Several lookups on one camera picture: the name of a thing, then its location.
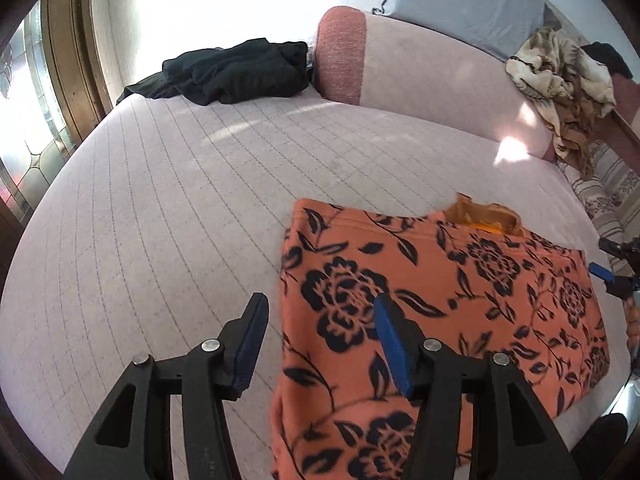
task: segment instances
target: black folded garment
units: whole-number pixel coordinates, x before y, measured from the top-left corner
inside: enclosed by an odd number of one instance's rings
[[[119,104],[131,94],[150,99],[185,96],[206,106],[233,104],[258,97],[292,97],[309,84],[304,41],[269,43],[249,40],[232,48],[185,52],[162,63],[162,72],[128,85]]]
[[[634,78],[631,70],[629,70],[629,67],[625,63],[625,60],[622,59],[622,56],[620,56],[618,51],[609,43],[600,43],[599,41],[596,41],[595,43],[585,45],[582,49],[587,53],[587,56],[591,57],[591,59],[595,59],[597,62],[606,65],[611,75],[620,74],[627,79]]]

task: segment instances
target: folded orange garment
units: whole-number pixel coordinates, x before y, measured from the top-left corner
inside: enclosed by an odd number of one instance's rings
[[[280,480],[401,477],[417,409],[396,390],[376,335],[372,302],[382,292],[461,354],[510,355],[551,416],[606,374],[604,324],[580,251],[519,224],[520,235],[505,235],[445,218],[296,203],[282,250],[284,366],[271,410]],[[460,463],[471,437],[464,401]]]

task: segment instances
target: blue gripper pad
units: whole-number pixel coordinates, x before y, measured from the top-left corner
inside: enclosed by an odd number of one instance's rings
[[[269,322],[269,301],[263,294],[254,294],[246,310],[247,314],[250,314],[250,319],[244,331],[242,342],[236,351],[234,380],[231,384],[231,388],[238,395],[249,387],[251,377],[254,374],[255,364]]]
[[[386,310],[385,301],[380,297],[373,302],[373,320],[396,388],[405,397],[411,397],[414,392],[414,383],[411,378],[409,359]]]
[[[616,279],[616,277],[613,274],[613,272],[611,272],[609,269],[605,269],[604,267],[602,267],[602,266],[600,266],[598,264],[590,263],[589,264],[589,272],[591,274],[593,274],[594,276],[597,276],[598,278],[600,278],[604,282],[613,282]]]

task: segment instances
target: gray sheet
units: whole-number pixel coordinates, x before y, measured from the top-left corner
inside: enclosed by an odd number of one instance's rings
[[[544,21],[544,0],[385,0],[375,13],[464,41],[500,60]]]

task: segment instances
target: silver screw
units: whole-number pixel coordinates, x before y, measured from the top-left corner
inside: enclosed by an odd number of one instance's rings
[[[424,349],[428,350],[429,352],[437,352],[442,348],[442,343],[437,339],[429,338],[424,340],[422,346],[424,346]]]
[[[149,361],[149,354],[146,352],[139,352],[131,358],[131,362],[136,366],[142,366],[147,361]]]
[[[217,339],[207,339],[200,345],[200,347],[205,352],[215,352],[218,348],[220,348],[220,341]]]
[[[509,364],[509,356],[507,354],[503,354],[502,352],[498,352],[494,354],[494,363],[500,366],[506,366]]]

